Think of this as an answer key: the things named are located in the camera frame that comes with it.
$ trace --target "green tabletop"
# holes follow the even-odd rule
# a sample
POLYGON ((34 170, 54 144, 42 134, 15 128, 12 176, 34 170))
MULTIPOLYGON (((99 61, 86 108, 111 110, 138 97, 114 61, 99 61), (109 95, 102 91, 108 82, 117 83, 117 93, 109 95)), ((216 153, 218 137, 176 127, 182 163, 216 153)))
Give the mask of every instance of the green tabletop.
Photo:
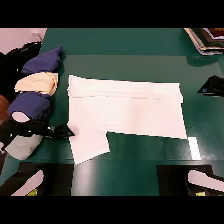
MULTIPOLYGON (((75 166, 72 195, 158 195, 158 164, 211 164, 214 174, 224 177, 223 99, 197 94, 208 77, 224 77, 223 56, 201 56, 185 31, 177 28, 48 29, 40 53, 58 45, 64 55, 52 124, 68 121, 70 74, 178 82, 187 135, 197 138, 202 159, 192 161, 188 140, 107 133, 110 153, 75 166)), ((73 163, 69 141, 44 139, 26 161, 73 163)), ((15 164, 10 175, 19 163, 7 158, 4 178, 9 162, 15 164)))

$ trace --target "pile of folded clothes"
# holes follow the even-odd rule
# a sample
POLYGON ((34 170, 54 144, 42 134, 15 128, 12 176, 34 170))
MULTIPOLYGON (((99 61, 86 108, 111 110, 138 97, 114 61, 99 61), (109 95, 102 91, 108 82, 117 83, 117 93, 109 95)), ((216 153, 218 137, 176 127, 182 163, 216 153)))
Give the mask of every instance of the pile of folded clothes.
POLYGON ((224 52, 224 28, 184 28, 202 55, 224 52))
POLYGON ((27 159, 40 144, 43 136, 53 139, 72 135, 66 124, 54 127, 49 124, 51 97, 58 85, 62 47, 36 56, 22 68, 23 78, 14 87, 16 98, 7 109, 7 117, 0 125, 0 151, 12 157, 27 159))

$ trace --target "navy blue cloth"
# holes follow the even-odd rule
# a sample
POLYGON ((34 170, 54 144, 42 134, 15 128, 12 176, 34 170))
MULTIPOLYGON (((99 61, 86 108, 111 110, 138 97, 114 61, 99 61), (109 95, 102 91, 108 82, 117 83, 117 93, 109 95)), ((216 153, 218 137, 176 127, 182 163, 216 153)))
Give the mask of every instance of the navy blue cloth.
POLYGON ((32 58, 23 66, 22 73, 53 72, 61 63, 59 57, 61 51, 62 46, 32 58))
POLYGON ((41 116, 50 107, 50 95, 37 92, 19 94, 8 108, 8 115, 13 112, 23 112, 30 119, 41 116))

